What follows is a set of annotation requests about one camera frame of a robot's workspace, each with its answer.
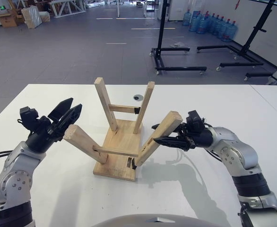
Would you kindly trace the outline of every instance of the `silver robot arm segment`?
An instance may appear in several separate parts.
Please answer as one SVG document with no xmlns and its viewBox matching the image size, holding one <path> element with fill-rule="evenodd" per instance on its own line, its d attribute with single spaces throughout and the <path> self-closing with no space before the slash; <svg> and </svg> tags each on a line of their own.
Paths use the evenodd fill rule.
<svg viewBox="0 0 277 227">
<path fill-rule="evenodd" d="M 30 130 L 26 141 L 9 153 L 0 173 L 0 227 L 34 227 L 30 189 L 35 168 L 65 130 L 80 116 L 82 105 L 71 107 L 73 98 L 60 102 L 48 115 L 38 119 L 38 112 L 28 106 L 20 109 L 18 120 Z"/>
<path fill-rule="evenodd" d="M 277 199 L 261 173 L 256 151 L 241 142 L 230 130 L 212 127 L 196 111 L 175 131 L 176 137 L 159 137 L 154 141 L 184 151 L 204 148 L 221 161 L 231 175 L 241 205 L 239 216 L 244 227 L 277 227 Z"/>
<path fill-rule="evenodd" d="M 277 227 L 277 199 L 270 191 L 256 151 L 228 129 L 207 128 L 213 142 L 206 150 L 219 155 L 238 191 L 241 221 L 245 227 Z"/>
</svg>

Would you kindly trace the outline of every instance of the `metal stand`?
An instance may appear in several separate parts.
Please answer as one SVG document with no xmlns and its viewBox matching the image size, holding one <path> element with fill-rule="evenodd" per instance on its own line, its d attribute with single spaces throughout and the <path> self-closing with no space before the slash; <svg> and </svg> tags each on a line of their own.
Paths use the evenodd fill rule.
<svg viewBox="0 0 277 227">
<path fill-rule="evenodd" d="M 184 51 L 184 54 L 187 54 L 190 51 L 190 48 L 162 48 L 163 34 L 164 34 L 164 25 L 165 25 L 165 16 L 167 7 L 169 7 L 168 0 L 163 0 L 163 11 L 161 18 L 161 26 L 159 30 L 159 38 L 157 48 L 152 48 L 150 56 L 153 56 L 156 63 L 156 75 L 159 75 L 160 71 L 200 71 L 200 75 L 204 74 L 207 70 L 206 67 L 166 67 L 161 57 L 162 51 Z"/>
<path fill-rule="evenodd" d="M 254 30 L 252 31 L 250 37 L 248 38 L 245 45 L 242 47 L 242 49 L 238 49 L 231 45 L 221 45 L 221 46 L 198 46 L 197 51 L 204 49 L 221 49 L 221 48 L 228 48 L 230 52 L 234 52 L 236 55 L 234 56 L 234 59 L 237 60 L 238 57 L 243 57 L 244 59 L 248 60 L 249 62 L 229 62 L 229 63 L 220 63 L 219 66 L 216 68 L 216 71 L 220 71 L 223 67 L 229 67 L 229 66 L 253 66 L 256 65 L 263 65 L 260 61 L 256 60 L 255 58 L 249 56 L 247 54 L 250 44 L 252 43 L 253 39 L 255 38 L 258 31 L 267 32 L 266 30 L 262 29 L 263 25 L 265 24 L 267 18 L 269 17 L 269 14 L 272 12 L 272 6 L 274 4 L 275 0 L 270 0 L 267 4 L 265 10 L 263 11 L 259 21 L 257 22 L 257 25 L 254 27 Z"/>
<path fill-rule="evenodd" d="M 247 81 L 251 77 L 272 77 L 277 81 L 277 78 L 273 77 L 271 72 L 247 72 L 244 81 Z"/>
</svg>

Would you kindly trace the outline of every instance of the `water bottle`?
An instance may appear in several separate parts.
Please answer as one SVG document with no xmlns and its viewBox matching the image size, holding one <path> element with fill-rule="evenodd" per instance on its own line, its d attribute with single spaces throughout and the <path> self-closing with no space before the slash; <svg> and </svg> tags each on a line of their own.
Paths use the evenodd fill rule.
<svg viewBox="0 0 277 227">
<path fill-rule="evenodd" d="M 217 35 L 218 34 L 218 32 L 219 32 L 219 30 L 220 30 L 220 27 L 221 27 L 221 25 L 224 23 L 224 16 L 222 16 L 221 18 L 220 18 L 220 20 L 216 23 L 216 26 L 215 26 L 215 29 L 214 29 L 214 31 L 213 31 L 213 35 Z"/>
<path fill-rule="evenodd" d="M 207 27 L 207 31 L 209 31 L 209 30 L 210 30 L 211 25 L 212 25 L 213 21 L 215 20 L 214 15 L 215 15 L 215 13 L 213 13 L 213 14 L 212 14 L 212 17 L 209 17 L 209 18 L 208 18 L 209 20 L 208 20 L 208 27 Z"/>
<path fill-rule="evenodd" d="M 219 21 L 219 15 L 216 16 L 216 18 L 213 19 L 212 23 L 211 23 L 211 27 L 209 29 L 209 32 L 210 33 L 213 33 L 214 32 L 214 29 L 215 29 L 215 26 L 216 26 L 216 23 Z"/>
<path fill-rule="evenodd" d="M 184 19 L 182 21 L 182 25 L 189 26 L 190 25 L 191 16 L 192 16 L 192 14 L 190 13 L 190 9 L 189 9 L 188 12 L 186 12 L 184 14 Z"/>
<path fill-rule="evenodd" d="M 219 38 L 219 39 L 223 38 L 223 34 L 225 33 L 226 29 L 230 26 L 229 21 L 230 21 L 230 19 L 228 19 L 226 23 L 222 23 L 222 25 L 219 29 L 219 32 L 217 34 L 217 38 Z"/>
<path fill-rule="evenodd" d="M 202 17 L 202 19 L 200 19 L 199 27 L 196 30 L 196 33 L 198 33 L 198 34 L 205 34 L 206 31 L 207 31 L 207 27 L 208 27 L 208 21 L 209 21 L 208 14 L 205 14 Z"/>
<path fill-rule="evenodd" d="M 191 24 L 189 25 L 189 31 L 196 32 L 197 28 L 199 27 L 200 18 L 201 18 L 200 14 L 192 18 Z"/>
<path fill-rule="evenodd" d="M 234 35 L 237 31 L 237 26 L 235 25 L 236 21 L 233 21 L 233 23 L 227 27 L 225 30 L 225 33 L 223 34 L 222 41 L 224 42 L 231 42 L 234 38 Z"/>
</svg>

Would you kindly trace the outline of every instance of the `wood grain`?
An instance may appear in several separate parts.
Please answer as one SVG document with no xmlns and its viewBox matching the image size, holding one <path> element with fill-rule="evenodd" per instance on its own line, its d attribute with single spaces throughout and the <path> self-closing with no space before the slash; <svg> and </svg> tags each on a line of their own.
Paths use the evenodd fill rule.
<svg viewBox="0 0 277 227">
<path fill-rule="evenodd" d="M 157 129 L 152 133 L 142 149 L 138 153 L 138 158 L 134 158 L 136 166 L 141 166 L 147 158 L 159 147 L 153 138 L 161 136 L 169 136 L 182 122 L 182 117 L 176 111 L 170 111 L 167 116 L 163 119 Z"/>
<path fill-rule="evenodd" d="M 105 147 L 95 147 L 93 146 L 93 150 L 100 152 L 100 153 L 107 153 L 107 154 L 115 154 L 115 155 L 124 155 L 130 157 L 138 157 L 139 153 L 137 150 L 122 150 L 116 148 L 105 148 Z"/>
<path fill-rule="evenodd" d="M 63 139 L 65 139 L 68 143 L 80 149 L 99 163 L 106 162 L 108 154 L 95 151 L 93 147 L 97 148 L 99 147 L 99 145 L 92 138 L 90 138 L 90 136 L 88 136 L 79 126 L 71 124 L 65 131 Z"/>
<path fill-rule="evenodd" d="M 127 106 L 127 105 L 113 105 L 113 104 L 109 104 L 109 109 L 111 111 L 116 111 L 116 112 L 135 114 L 135 109 L 136 108 L 139 108 L 139 107 L 136 107 L 136 106 Z"/>
<path fill-rule="evenodd" d="M 136 122 L 117 120 L 118 130 L 108 130 L 103 147 L 116 148 L 128 152 L 135 152 L 139 150 L 141 140 L 140 125 L 137 134 L 133 134 L 133 128 Z M 135 181 L 135 170 L 132 166 L 127 167 L 128 160 L 131 157 L 109 154 L 105 164 L 96 163 L 93 173 L 95 175 L 102 175 L 107 177 L 118 178 L 127 181 Z"/>
<path fill-rule="evenodd" d="M 101 100 L 103 109 L 105 111 L 105 115 L 107 117 L 109 126 L 112 131 L 116 131 L 117 130 L 116 119 L 115 119 L 114 113 L 109 108 L 110 99 L 109 99 L 107 89 L 106 89 L 106 86 L 105 86 L 105 83 L 104 83 L 104 80 L 102 77 L 96 78 L 95 88 L 100 97 L 100 100 Z"/>
<path fill-rule="evenodd" d="M 138 133 L 138 131 L 139 131 L 139 126 L 142 123 L 142 120 L 143 120 L 144 114 L 146 112 L 151 94 L 152 94 L 153 89 L 154 89 L 154 85 L 155 85 L 155 83 L 153 81 L 150 81 L 147 85 L 147 89 L 146 89 L 146 92 L 145 92 L 145 95 L 144 95 L 144 100 L 142 102 L 142 106 L 140 107 L 140 111 L 139 111 L 139 114 L 138 114 L 138 117 L 137 117 L 137 121 L 136 121 L 136 124 L 134 126 L 134 130 L 133 130 L 134 134 Z"/>
</svg>

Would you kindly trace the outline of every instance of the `white table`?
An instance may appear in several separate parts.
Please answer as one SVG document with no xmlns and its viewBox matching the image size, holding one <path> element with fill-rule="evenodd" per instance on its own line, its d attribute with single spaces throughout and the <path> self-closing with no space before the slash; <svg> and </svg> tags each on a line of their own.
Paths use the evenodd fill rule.
<svg viewBox="0 0 277 227">
<path fill-rule="evenodd" d="M 248 85 L 156 85 L 143 120 L 143 141 L 151 125 L 170 110 L 183 119 L 197 110 L 213 126 L 231 129 L 258 152 L 260 166 L 277 196 L 277 107 L 265 95 L 275 96 L 277 87 Z M 133 100 L 146 85 L 107 86 L 111 102 L 140 105 Z M 30 106 L 39 115 L 58 102 L 74 98 L 83 104 L 77 124 L 102 144 L 108 123 L 93 85 L 28 85 L 0 114 L 0 151 L 14 148 L 28 131 L 17 123 L 19 108 Z M 117 113 L 117 118 L 136 116 Z M 37 227 L 86 227 L 109 218 L 136 213 L 165 213 L 198 217 L 223 226 L 240 227 L 237 191 L 226 168 L 197 148 L 178 163 L 177 150 L 160 146 L 142 166 L 137 182 L 93 175 L 95 161 L 66 141 L 55 143 L 34 173 L 31 190 Z M 0 159 L 0 171 L 4 159 Z"/>
</svg>

